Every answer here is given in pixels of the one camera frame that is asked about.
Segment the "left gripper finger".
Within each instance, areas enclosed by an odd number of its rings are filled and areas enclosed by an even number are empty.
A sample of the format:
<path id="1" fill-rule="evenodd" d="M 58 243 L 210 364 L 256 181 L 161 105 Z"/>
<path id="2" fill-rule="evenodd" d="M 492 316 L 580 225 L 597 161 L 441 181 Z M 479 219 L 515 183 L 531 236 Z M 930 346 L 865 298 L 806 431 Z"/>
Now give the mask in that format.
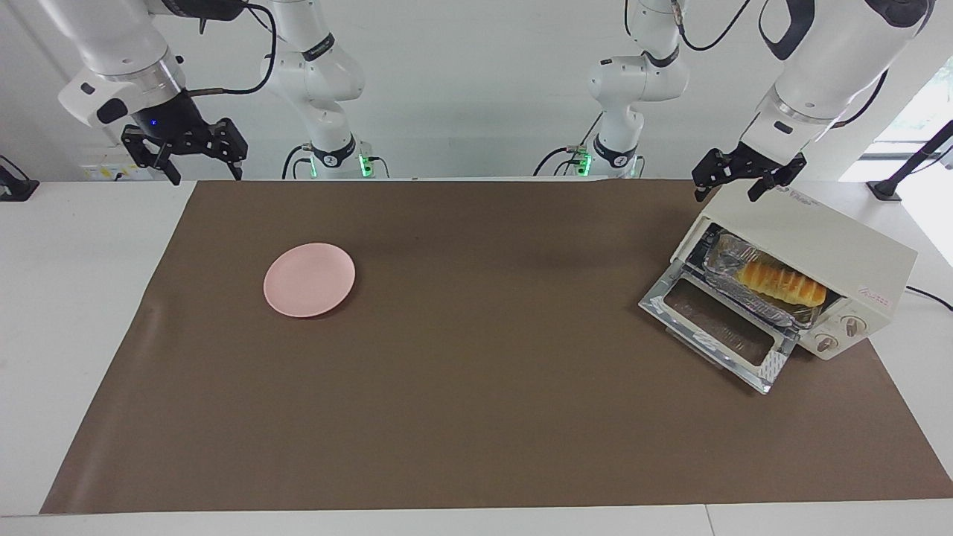
<path id="1" fill-rule="evenodd" d="M 708 150 L 705 156 L 693 169 L 693 182 L 695 184 L 695 200 L 702 202 L 721 184 L 728 179 L 726 172 L 729 159 L 721 150 Z"/>
<path id="2" fill-rule="evenodd" d="M 768 192 L 769 190 L 788 187 L 797 175 L 806 166 L 807 161 L 803 153 L 797 153 L 797 155 L 786 165 L 777 167 L 777 169 L 769 170 L 764 169 L 760 170 L 758 176 L 756 176 L 756 182 L 748 190 L 748 198 L 752 202 L 756 202 L 759 198 Z"/>

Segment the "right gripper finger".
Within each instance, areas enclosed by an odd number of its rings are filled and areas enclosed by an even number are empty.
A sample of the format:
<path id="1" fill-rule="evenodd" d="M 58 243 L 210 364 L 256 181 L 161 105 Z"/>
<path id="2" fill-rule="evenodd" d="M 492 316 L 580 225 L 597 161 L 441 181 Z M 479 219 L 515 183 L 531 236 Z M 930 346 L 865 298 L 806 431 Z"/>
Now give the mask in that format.
<path id="1" fill-rule="evenodd" d="M 242 180 L 247 155 L 248 143 L 231 118 L 221 118 L 212 125 L 212 156 L 226 164 L 235 181 Z"/>
<path id="2" fill-rule="evenodd" d="M 156 149 L 153 149 L 150 146 L 152 142 L 150 136 L 140 127 L 123 128 L 123 146 L 133 162 L 140 168 L 162 174 L 173 185 L 180 185 L 181 174 L 176 164 L 171 161 L 173 146 L 159 140 Z"/>

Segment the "aluminium foil tray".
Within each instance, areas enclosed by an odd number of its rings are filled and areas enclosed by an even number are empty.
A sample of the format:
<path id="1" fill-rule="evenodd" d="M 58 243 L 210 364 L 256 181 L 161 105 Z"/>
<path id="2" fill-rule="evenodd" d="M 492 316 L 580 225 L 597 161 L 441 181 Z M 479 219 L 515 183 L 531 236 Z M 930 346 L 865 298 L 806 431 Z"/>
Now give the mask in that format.
<path id="1" fill-rule="evenodd" d="M 714 288 L 748 309 L 758 318 L 765 320 L 769 325 L 806 330 L 815 324 L 817 319 L 820 318 L 821 312 L 827 306 L 838 300 L 838 294 L 828 288 L 826 301 L 823 305 L 817 307 L 792 305 L 753 292 L 745 285 L 740 284 L 735 278 L 736 272 L 751 261 L 777 264 L 796 270 L 772 257 L 772 255 L 753 247 L 736 235 L 725 231 L 719 232 L 715 237 L 712 248 L 705 255 L 702 267 L 704 268 L 706 281 L 710 282 Z"/>

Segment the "golden ridged bread roll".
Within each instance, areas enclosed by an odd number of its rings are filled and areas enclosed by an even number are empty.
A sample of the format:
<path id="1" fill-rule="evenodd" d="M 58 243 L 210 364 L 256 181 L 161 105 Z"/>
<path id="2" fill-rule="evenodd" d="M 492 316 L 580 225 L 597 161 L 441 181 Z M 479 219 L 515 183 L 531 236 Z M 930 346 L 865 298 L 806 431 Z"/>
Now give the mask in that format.
<path id="1" fill-rule="evenodd" d="M 825 286 L 801 272 L 777 264 L 751 261 L 736 272 L 735 278 L 753 292 L 792 305 L 817 307 L 827 299 Z"/>

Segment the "cream toaster oven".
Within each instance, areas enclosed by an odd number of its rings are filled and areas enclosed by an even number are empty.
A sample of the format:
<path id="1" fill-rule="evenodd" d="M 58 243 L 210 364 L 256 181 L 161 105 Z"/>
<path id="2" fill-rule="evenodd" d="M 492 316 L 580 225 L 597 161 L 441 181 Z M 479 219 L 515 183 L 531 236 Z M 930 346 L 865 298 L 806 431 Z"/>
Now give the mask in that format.
<path id="1" fill-rule="evenodd" d="M 687 261 L 710 227 L 718 226 L 835 291 L 838 300 L 800 339 L 800 345 L 815 355 L 812 343 L 817 334 L 836 336 L 837 354 L 823 355 L 822 360 L 834 359 L 890 325 L 917 252 L 795 188 L 775 188 L 752 202 L 748 198 L 752 185 L 750 180 L 738 180 L 721 186 L 672 258 Z M 864 319 L 867 335 L 847 338 L 841 324 L 847 315 Z"/>

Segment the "glass oven door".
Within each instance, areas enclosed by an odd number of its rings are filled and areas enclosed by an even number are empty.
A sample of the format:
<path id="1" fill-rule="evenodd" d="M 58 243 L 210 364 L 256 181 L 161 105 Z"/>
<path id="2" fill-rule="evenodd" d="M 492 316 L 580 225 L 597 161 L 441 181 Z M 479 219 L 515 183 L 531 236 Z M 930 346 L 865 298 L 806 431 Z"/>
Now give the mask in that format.
<path id="1" fill-rule="evenodd" d="M 704 280 L 700 271 L 673 261 L 639 306 L 676 339 L 766 395 L 772 390 L 800 333 L 759 318 Z"/>

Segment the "black table clamp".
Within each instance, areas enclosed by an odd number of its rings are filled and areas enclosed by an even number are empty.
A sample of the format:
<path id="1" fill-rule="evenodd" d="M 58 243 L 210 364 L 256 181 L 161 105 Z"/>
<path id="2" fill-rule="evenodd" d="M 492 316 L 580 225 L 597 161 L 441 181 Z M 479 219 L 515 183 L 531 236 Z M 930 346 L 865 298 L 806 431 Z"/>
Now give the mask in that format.
<path id="1" fill-rule="evenodd" d="M 39 185 L 40 182 L 31 179 L 17 163 L 0 155 L 0 202 L 29 200 Z"/>

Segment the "pink round plate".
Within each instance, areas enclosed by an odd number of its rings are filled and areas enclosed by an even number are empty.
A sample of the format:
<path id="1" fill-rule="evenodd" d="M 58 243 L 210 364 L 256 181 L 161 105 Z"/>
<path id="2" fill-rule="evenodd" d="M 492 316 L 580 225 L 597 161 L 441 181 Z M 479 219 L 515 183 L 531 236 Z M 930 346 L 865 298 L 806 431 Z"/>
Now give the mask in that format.
<path id="1" fill-rule="evenodd" d="M 279 255 L 265 272 L 263 294 L 277 313 L 296 319 L 329 313 L 357 279 L 354 259 L 340 247 L 310 242 Z"/>

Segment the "brown table mat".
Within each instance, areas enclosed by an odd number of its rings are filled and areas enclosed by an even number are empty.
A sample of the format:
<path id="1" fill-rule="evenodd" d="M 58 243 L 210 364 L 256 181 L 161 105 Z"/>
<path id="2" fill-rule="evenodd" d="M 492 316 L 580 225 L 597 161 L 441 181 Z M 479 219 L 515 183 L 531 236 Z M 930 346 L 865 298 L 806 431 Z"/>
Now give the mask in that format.
<path id="1" fill-rule="evenodd" d="M 761 395 L 637 302 L 684 181 L 201 181 L 44 514 L 953 497 L 863 342 Z M 345 250 L 296 319 L 269 265 Z"/>

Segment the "white wall socket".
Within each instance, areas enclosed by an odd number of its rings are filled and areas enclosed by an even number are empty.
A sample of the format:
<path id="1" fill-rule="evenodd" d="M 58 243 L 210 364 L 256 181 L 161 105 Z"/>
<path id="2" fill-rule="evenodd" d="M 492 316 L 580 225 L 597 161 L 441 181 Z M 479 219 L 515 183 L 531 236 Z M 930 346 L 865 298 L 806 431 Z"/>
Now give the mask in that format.
<path id="1" fill-rule="evenodd" d="M 95 181 L 133 180 L 141 170 L 139 167 L 122 163 L 81 165 L 80 169 L 86 179 Z"/>

